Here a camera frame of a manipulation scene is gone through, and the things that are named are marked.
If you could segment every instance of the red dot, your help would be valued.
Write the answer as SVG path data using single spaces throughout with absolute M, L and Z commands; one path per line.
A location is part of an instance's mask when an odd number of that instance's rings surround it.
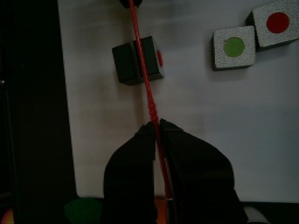
M 282 33 L 290 25 L 290 18 L 283 12 L 274 13 L 267 21 L 266 27 L 272 33 Z

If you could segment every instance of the red cable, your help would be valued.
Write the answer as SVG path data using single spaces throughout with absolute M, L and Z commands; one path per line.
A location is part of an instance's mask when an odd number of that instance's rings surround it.
M 172 191 L 171 191 L 171 182 L 169 182 L 171 180 L 169 180 L 167 164 L 165 164 L 165 160 L 164 160 L 164 149 L 163 149 L 163 144 L 161 144 L 161 133 L 160 133 L 160 127 L 159 127 L 159 117 L 157 117 L 157 112 L 156 112 L 156 108 L 155 108 L 155 99 L 153 99 L 153 95 L 152 95 L 152 89 L 151 89 L 151 84 L 149 84 L 149 80 L 148 80 L 148 73 L 147 73 L 147 69 L 145 69 L 145 56 L 144 56 L 137 22 L 136 22 L 135 0 L 128 0 L 128 2 L 129 2 L 131 17 L 132 17 L 132 22 L 133 22 L 133 27 L 135 27 L 135 41 L 136 41 L 137 53 L 139 53 L 140 64 L 141 64 L 141 71 L 143 71 L 143 76 L 144 76 L 148 112 L 149 112 L 151 121 L 153 123 L 153 129 L 155 129 L 155 139 L 156 139 L 157 154 L 159 154 L 161 173 L 163 173 L 163 182 L 164 182 L 164 195 L 165 195 L 167 199 L 171 199 L 173 197 Z

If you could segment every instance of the green object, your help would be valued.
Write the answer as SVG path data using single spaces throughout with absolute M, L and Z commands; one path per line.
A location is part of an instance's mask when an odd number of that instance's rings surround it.
M 229 57 L 237 57 L 245 49 L 245 44 L 241 38 L 229 38 L 224 42 L 224 52 Z
M 75 199 L 64 206 L 71 224 L 99 224 L 103 204 L 96 199 Z

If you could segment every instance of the green dot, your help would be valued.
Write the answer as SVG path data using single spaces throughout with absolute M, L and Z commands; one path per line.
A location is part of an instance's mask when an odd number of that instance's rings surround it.
M 245 49 L 244 42 L 241 38 L 228 38 L 224 41 L 224 52 L 229 57 L 237 57 Z

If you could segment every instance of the white board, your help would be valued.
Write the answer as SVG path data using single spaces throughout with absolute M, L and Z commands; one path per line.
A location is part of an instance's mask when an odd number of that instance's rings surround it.
M 137 16 L 163 53 L 159 116 L 228 157 L 241 200 L 299 202 L 299 41 L 259 52 L 248 69 L 211 70 L 213 31 L 244 25 L 271 2 L 144 0 Z M 59 6 L 77 193 L 101 198 L 109 157 L 149 120 L 144 86 L 117 83 L 111 51 L 135 39 L 131 17 L 117 0 Z

